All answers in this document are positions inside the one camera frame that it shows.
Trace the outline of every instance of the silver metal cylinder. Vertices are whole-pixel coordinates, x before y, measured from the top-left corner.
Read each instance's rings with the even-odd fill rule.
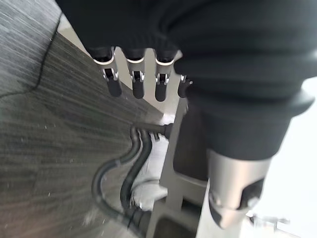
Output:
[[[211,215],[221,228],[226,229],[241,221],[258,201],[262,187],[247,196],[243,193],[246,188],[265,178],[271,158],[238,160],[208,150],[208,160]]]

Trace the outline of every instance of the black cable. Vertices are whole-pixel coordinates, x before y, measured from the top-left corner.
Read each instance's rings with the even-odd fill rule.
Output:
[[[21,94],[30,93],[30,92],[36,90],[36,89],[39,87],[39,85],[40,85],[40,83],[41,83],[41,79],[42,79],[42,74],[43,74],[43,69],[44,69],[45,61],[46,61],[46,58],[47,58],[47,56],[48,56],[48,54],[49,54],[49,51],[50,51],[50,49],[51,49],[51,46],[52,46],[52,44],[53,44],[54,38],[55,38],[55,36],[56,36],[56,34],[57,34],[57,29],[58,29],[58,26],[59,26],[59,24],[60,24],[61,16],[62,16],[62,13],[60,13],[60,15],[59,15],[59,17],[58,17],[58,21],[57,21],[56,27],[55,27],[55,29],[54,29],[54,33],[53,33],[53,35],[52,35],[52,37],[51,37],[51,41],[49,42],[49,45],[48,45],[48,47],[46,48],[46,51],[45,51],[44,56],[43,56],[43,59],[42,59],[42,61],[41,61],[40,72],[39,72],[39,76],[38,76],[38,80],[37,80],[36,84],[35,84],[33,87],[31,87],[30,89],[26,89],[26,90],[23,90],[23,91],[15,91],[15,92],[10,92],[10,93],[4,93],[4,94],[0,95],[0,99],[5,98],[5,97],[8,97],[8,96],[21,95]]]
[[[164,125],[164,126],[152,125],[148,123],[134,124],[130,128],[130,137],[132,141],[132,147],[130,151],[119,159],[114,159],[101,165],[93,178],[92,196],[96,205],[107,216],[110,216],[115,221],[120,222],[122,225],[131,229],[131,231],[140,238],[143,238],[145,236],[145,233],[147,232],[148,222],[150,220],[151,213],[142,211],[142,209],[139,208],[138,206],[130,206],[132,185],[136,176],[139,174],[142,166],[148,159],[150,152],[152,150],[152,141],[151,141],[151,136],[148,130],[151,133],[160,133],[165,135],[165,134],[169,134],[166,132],[170,131],[171,126],[172,126],[171,124]],[[141,147],[138,130],[140,131],[140,134],[141,134],[143,147],[142,147],[142,151],[140,155],[138,156],[135,163],[133,164],[130,171],[128,172],[121,187],[120,201],[125,211],[125,213],[122,214],[121,212],[117,211],[115,208],[111,207],[105,200],[102,193],[102,189],[101,189],[101,181],[103,176],[109,170],[119,167],[121,164],[125,164],[131,161],[136,156],[136,154],[138,153]]]
[[[120,201],[121,205],[128,214],[128,216],[132,216],[135,211],[135,207],[130,207],[130,200],[131,200],[131,188],[136,176],[139,174],[142,166],[144,165],[145,161],[148,159],[150,152],[152,150],[152,141],[149,133],[145,130],[141,130],[141,139],[143,142],[143,148],[140,156],[136,160],[136,162],[131,167],[128,175],[123,181],[120,190]]]
[[[135,127],[130,128],[130,138],[132,141],[132,147],[128,153],[121,156],[119,159],[110,160],[101,165],[96,171],[93,182],[92,182],[92,197],[96,203],[96,205],[109,217],[114,219],[117,222],[120,222],[124,226],[128,227],[136,236],[143,238],[143,233],[139,230],[139,228],[131,222],[130,217],[121,212],[117,211],[111,205],[107,203],[104,199],[103,192],[101,189],[101,181],[104,175],[113,168],[119,167],[121,164],[127,163],[131,161],[139,152],[141,147],[141,141],[138,134],[138,131]]]

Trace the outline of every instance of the metal clip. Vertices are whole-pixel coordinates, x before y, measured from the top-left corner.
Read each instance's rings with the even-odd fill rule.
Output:
[[[139,60],[126,59],[132,82],[144,81],[144,58]]]
[[[107,82],[109,82],[110,80],[117,81],[119,79],[119,72],[114,59],[114,51],[112,51],[112,57],[109,61],[101,62],[94,59],[94,62],[100,68],[101,72],[103,73],[104,79],[107,80]]]
[[[156,61],[156,69],[155,69],[155,79],[157,84],[163,83],[164,85],[168,84],[170,73],[173,69],[174,60],[170,62],[160,62],[157,58]]]

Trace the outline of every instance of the robotic hand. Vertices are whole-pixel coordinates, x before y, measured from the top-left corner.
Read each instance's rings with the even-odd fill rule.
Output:
[[[211,214],[223,229],[239,222],[260,197],[291,118],[313,103],[301,85],[317,75],[317,1],[56,1],[114,96],[121,94],[114,47],[125,53],[137,98],[144,49],[155,49],[159,101],[181,50],[174,69],[186,75],[180,94],[189,110],[201,111]]]

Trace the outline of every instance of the gray textured surface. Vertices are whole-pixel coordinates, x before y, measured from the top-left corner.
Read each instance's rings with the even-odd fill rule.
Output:
[[[20,71],[35,78],[37,68]],[[23,80],[31,82],[27,74]],[[9,82],[6,89],[15,89]],[[0,100],[0,238],[129,237],[94,207],[91,179],[102,162],[128,150],[132,121],[161,116],[125,86],[111,97],[92,60],[57,35],[40,87]],[[107,177],[114,204],[128,168]]]
[[[36,84],[59,14],[53,0],[0,1],[0,95]]]

